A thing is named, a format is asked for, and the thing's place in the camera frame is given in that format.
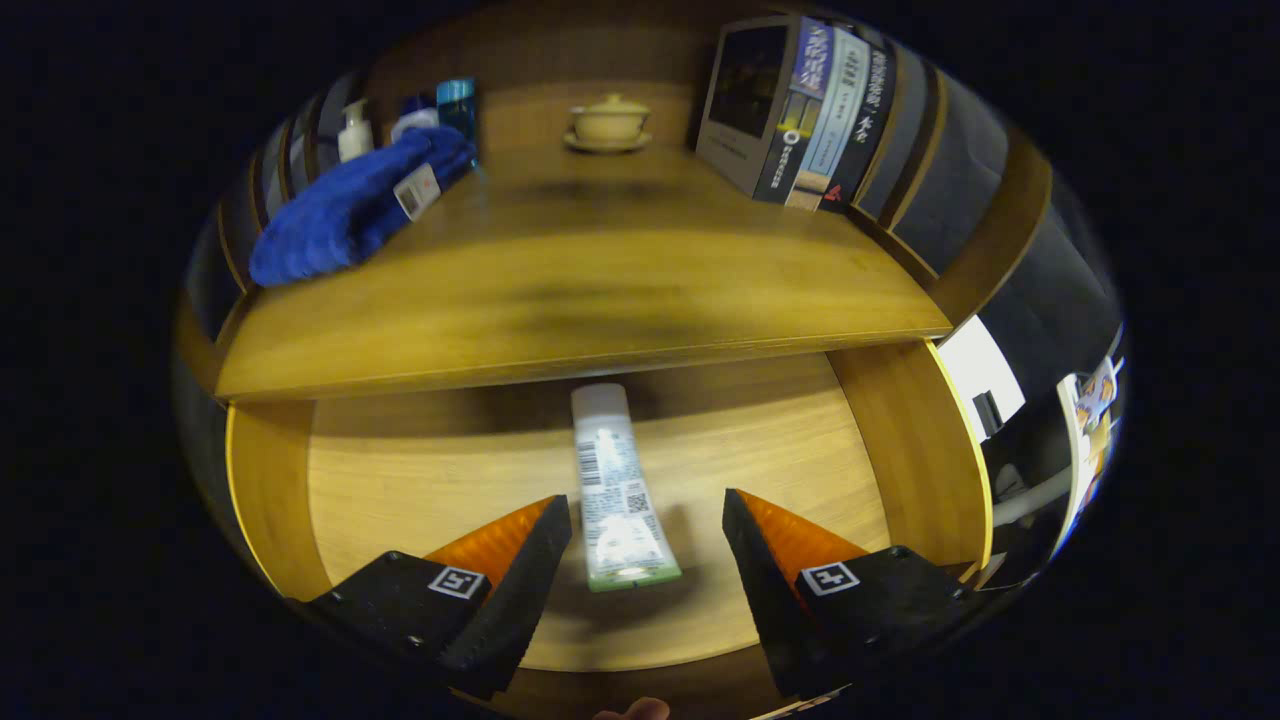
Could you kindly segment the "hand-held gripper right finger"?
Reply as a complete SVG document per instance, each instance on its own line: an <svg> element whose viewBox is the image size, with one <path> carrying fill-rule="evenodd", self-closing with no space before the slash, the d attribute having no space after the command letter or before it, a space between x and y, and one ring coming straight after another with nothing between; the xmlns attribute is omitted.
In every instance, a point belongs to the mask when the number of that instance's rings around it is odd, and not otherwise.
<svg viewBox="0 0 1280 720"><path fill-rule="evenodd" d="M977 593L904 544L868 551L742 489L722 528L777 689L869 685L940 650Z"/></svg>

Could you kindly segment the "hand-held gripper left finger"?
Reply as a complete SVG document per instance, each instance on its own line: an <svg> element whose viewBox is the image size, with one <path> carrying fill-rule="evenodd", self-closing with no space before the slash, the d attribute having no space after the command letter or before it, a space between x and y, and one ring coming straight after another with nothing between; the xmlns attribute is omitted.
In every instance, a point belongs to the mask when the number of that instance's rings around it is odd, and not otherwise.
<svg viewBox="0 0 1280 720"><path fill-rule="evenodd" d="M567 497L548 496L422 557L389 550L300 612L397 671L490 700L527 652L571 537Z"/></svg>

